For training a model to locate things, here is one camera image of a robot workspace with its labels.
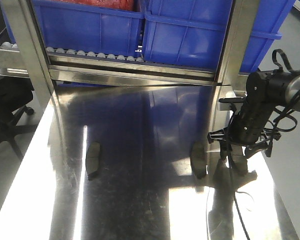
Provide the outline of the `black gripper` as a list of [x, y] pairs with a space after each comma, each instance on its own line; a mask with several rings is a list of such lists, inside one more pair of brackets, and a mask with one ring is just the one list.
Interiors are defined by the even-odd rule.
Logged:
[[265, 128], [275, 109], [274, 104], [248, 103], [245, 97], [220, 98], [218, 102], [233, 111], [233, 119], [227, 127], [207, 134], [208, 143], [219, 142], [223, 163], [227, 162], [227, 144], [245, 147], [245, 157], [251, 158], [260, 151], [268, 150], [268, 141], [281, 138], [278, 130]]

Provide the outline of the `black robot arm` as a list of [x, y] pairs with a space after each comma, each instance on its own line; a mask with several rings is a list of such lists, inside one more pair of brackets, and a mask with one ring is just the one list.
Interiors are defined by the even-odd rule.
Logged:
[[293, 112], [300, 112], [300, 70], [294, 70], [282, 49], [272, 52], [277, 66], [270, 71], [255, 71], [246, 81], [245, 97], [220, 98], [233, 112], [227, 127], [209, 132], [209, 143], [220, 145], [220, 158], [225, 160], [232, 146], [244, 146], [245, 157], [260, 151], [271, 157], [273, 142], [284, 132], [279, 122], [288, 118], [297, 123]]

